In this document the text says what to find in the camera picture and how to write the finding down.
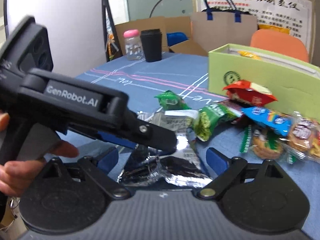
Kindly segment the person left hand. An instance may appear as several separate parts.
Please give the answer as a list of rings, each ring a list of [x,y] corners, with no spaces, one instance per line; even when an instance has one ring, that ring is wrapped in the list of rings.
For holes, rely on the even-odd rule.
[[[59,146],[53,150],[53,155],[75,158],[79,155],[79,151],[72,144],[61,141]],[[46,161],[43,158],[29,161],[9,161],[5,165],[1,165],[1,192],[9,197],[20,197],[45,165]]]

